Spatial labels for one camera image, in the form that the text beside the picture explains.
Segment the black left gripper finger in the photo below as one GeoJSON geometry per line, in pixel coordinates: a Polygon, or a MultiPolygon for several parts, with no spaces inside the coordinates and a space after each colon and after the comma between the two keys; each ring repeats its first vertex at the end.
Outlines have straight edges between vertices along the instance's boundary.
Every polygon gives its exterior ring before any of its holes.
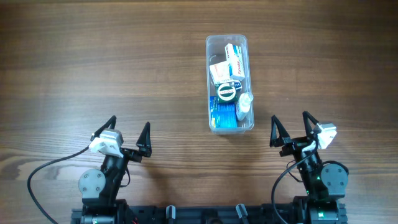
{"type": "Polygon", "coordinates": [[[110,119],[107,120],[107,122],[104,123],[104,125],[102,125],[99,129],[97,129],[95,132],[92,133],[91,135],[91,140],[94,140],[94,138],[97,138],[100,136],[100,134],[106,129],[106,128],[110,128],[110,129],[114,129],[115,125],[116,125],[116,119],[117,117],[115,115],[113,115],[112,117],[110,117],[110,119]]]}
{"type": "Polygon", "coordinates": [[[150,140],[150,122],[146,122],[137,142],[136,146],[139,148],[151,148],[150,140]]]}

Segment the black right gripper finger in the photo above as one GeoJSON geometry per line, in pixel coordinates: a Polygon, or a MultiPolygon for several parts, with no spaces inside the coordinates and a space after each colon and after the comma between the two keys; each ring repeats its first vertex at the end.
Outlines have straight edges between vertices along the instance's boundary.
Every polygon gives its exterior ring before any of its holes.
{"type": "Polygon", "coordinates": [[[302,113],[303,115],[303,122],[305,126],[305,132],[307,137],[314,137],[316,135],[316,132],[312,128],[312,124],[315,126],[319,123],[319,121],[314,118],[308,111],[304,111],[302,113]]]}
{"type": "Polygon", "coordinates": [[[281,147],[291,143],[291,138],[276,115],[271,117],[270,147],[281,147]]]}

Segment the white spray bottle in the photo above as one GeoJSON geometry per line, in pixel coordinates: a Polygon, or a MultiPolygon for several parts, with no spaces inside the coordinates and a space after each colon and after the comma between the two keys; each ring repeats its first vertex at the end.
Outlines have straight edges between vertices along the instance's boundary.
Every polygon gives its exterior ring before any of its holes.
{"type": "Polygon", "coordinates": [[[239,100],[236,104],[236,117],[239,121],[242,121],[249,110],[251,109],[251,103],[254,99],[254,96],[250,92],[242,93],[239,97],[239,100]]]}

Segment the blue and yellow box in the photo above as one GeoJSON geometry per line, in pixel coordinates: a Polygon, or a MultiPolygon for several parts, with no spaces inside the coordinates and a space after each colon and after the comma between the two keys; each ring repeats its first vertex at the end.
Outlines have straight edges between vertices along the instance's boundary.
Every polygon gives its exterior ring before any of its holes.
{"type": "Polygon", "coordinates": [[[211,128],[237,128],[235,104],[218,103],[216,96],[210,97],[210,127],[211,128]]]}

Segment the green square box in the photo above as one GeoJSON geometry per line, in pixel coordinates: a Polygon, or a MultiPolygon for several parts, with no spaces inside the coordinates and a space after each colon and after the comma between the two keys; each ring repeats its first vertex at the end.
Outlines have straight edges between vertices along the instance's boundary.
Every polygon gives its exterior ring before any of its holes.
{"type": "Polygon", "coordinates": [[[216,85],[216,96],[218,103],[226,104],[238,100],[237,90],[234,82],[219,83],[216,85]]]}

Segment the white Hansaplast plaster box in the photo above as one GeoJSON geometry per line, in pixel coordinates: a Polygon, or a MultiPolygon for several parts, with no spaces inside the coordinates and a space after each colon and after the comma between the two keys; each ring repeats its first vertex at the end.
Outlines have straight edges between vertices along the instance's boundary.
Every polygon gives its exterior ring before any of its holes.
{"type": "Polygon", "coordinates": [[[229,63],[227,61],[210,65],[209,69],[215,85],[233,82],[236,91],[241,91],[243,89],[239,80],[231,78],[229,74],[229,63]]]}

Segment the white Panadol box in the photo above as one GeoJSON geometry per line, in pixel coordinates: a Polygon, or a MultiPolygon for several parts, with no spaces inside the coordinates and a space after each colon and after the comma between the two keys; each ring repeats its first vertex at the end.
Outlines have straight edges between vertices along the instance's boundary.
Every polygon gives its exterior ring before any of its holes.
{"type": "Polygon", "coordinates": [[[227,44],[224,49],[230,77],[234,80],[244,80],[245,73],[241,47],[238,45],[227,44]]]}

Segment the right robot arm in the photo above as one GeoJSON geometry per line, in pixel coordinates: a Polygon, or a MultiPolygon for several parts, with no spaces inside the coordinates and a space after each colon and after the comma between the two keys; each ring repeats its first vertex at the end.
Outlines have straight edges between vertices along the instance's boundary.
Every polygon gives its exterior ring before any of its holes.
{"type": "Polygon", "coordinates": [[[349,169],[338,161],[323,161],[319,150],[334,140],[337,128],[333,123],[321,123],[308,111],[302,113],[305,136],[290,137],[277,116],[271,117],[270,147],[279,147],[281,157],[293,156],[288,166],[274,182],[271,191],[273,215],[280,223],[346,223],[345,206],[339,199],[346,195],[349,169]],[[306,196],[295,196],[286,209],[278,208],[275,192],[279,182],[293,169],[298,169],[306,196]]]}

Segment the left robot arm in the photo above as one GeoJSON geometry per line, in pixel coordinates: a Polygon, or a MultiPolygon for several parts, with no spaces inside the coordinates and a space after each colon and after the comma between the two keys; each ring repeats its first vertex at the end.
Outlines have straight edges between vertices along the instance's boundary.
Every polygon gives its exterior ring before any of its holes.
{"type": "Polygon", "coordinates": [[[150,123],[147,122],[136,142],[137,149],[123,147],[122,133],[115,129],[116,117],[112,116],[91,136],[88,149],[104,155],[99,169],[84,172],[79,181],[83,207],[74,210],[72,223],[138,223],[138,217],[129,208],[125,199],[118,199],[119,189],[124,187],[122,180],[128,174],[128,163],[142,161],[150,157],[150,123]]]}

